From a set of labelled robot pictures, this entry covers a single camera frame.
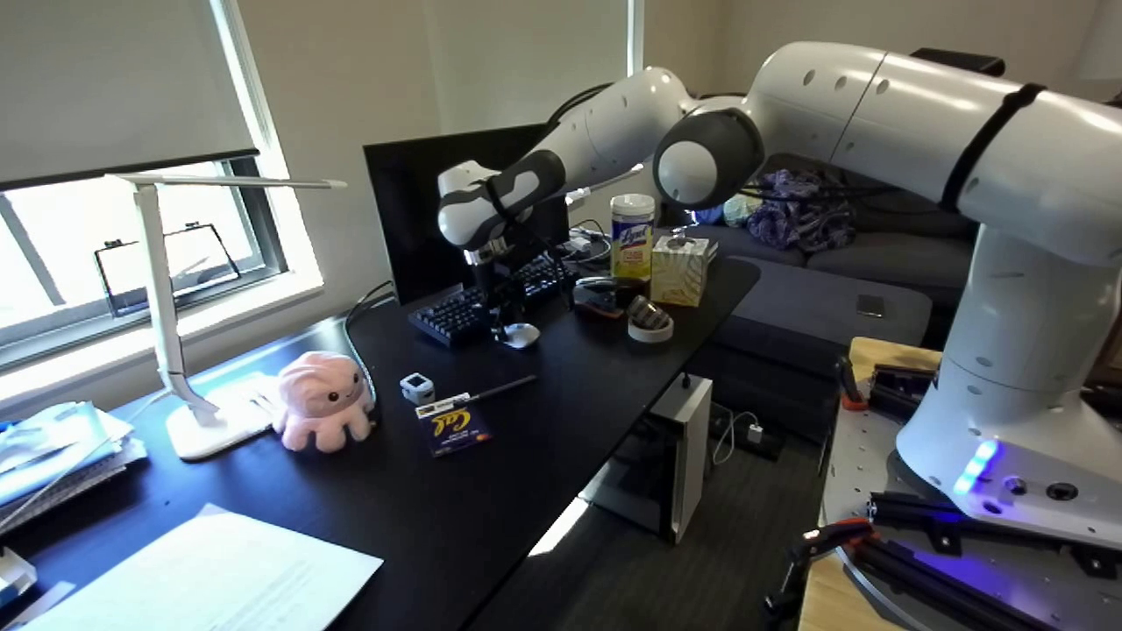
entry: plush toy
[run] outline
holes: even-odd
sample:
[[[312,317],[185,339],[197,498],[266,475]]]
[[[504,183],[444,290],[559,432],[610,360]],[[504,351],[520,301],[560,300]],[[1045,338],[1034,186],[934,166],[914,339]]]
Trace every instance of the plush toy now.
[[[275,421],[275,432],[291,452],[308,441],[318,452],[340,452],[347,441],[372,436],[372,393],[347,356],[306,351],[282,372],[282,400],[287,412]]]

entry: computer tower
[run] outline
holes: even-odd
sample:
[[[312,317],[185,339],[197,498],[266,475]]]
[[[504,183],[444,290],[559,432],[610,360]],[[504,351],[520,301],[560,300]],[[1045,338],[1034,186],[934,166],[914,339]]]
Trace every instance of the computer tower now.
[[[703,490],[708,419],[712,380],[677,374],[581,498],[680,545]]]

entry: white paper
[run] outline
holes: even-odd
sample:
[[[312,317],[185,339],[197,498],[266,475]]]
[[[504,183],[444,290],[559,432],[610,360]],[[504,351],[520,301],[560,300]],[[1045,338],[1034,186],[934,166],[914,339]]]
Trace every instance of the white paper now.
[[[91,404],[55,404],[0,436],[0,506],[118,452],[130,423]]]
[[[208,508],[29,629],[326,629],[380,557]]]

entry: desk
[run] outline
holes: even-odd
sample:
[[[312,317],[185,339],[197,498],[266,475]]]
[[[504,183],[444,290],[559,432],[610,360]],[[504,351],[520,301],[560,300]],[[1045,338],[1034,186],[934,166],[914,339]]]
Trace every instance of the desk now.
[[[536,351],[476,345],[451,356],[418,338],[398,305],[386,305],[352,323],[380,385],[372,441],[335,457],[291,457],[278,438],[256,438],[208,463],[180,463],[161,432],[176,404],[134,404],[118,419],[137,423],[149,463],[7,545],[40,568],[43,585],[83,585],[215,501],[381,557],[340,629],[458,629],[500,589],[755,276],[748,263],[712,263],[703,305],[677,309],[677,338],[661,349],[631,345],[623,323],[584,323],[559,301],[536,321]],[[249,372],[275,374],[312,349],[340,351],[345,338],[318,323],[199,374],[197,385],[208,393]],[[539,380],[480,404],[495,441],[430,460],[424,423],[395,393],[408,372],[424,372],[439,393],[487,391],[528,372]]]
[[[883,345],[855,338],[850,349],[855,383],[868,385],[874,366],[914,366],[934,369],[936,351]],[[866,516],[868,490],[927,490],[894,457],[897,421],[874,412],[837,412],[831,466],[822,518],[837,522],[850,516]],[[905,545],[928,568],[957,575],[976,589],[1031,613],[1034,620],[1056,629],[1115,629],[1122,581],[1118,579],[1088,579],[1069,550],[1045,545],[987,542],[963,536],[963,554],[936,554],[927,532],[878,525],[879,536]],[[816,563],[807,575],[802,629],[831,629],[845,613],[866,613],[860,629],[878,629],[874,606],[892,610],[905,629],[963,629],[943,610],[934,610],[917,595],[894,592],[883,581],[855,571],[868,602],[860,602],[861,592],[841,571],[850,568],[841,554]]]

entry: cardboard box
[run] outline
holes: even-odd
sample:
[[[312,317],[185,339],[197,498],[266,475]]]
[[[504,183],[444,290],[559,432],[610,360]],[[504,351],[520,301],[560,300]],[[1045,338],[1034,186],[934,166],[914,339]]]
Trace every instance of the cardboard box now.
[[[701,305],[712,258],[712,240],[659,235],[652,249],[652,301]]]

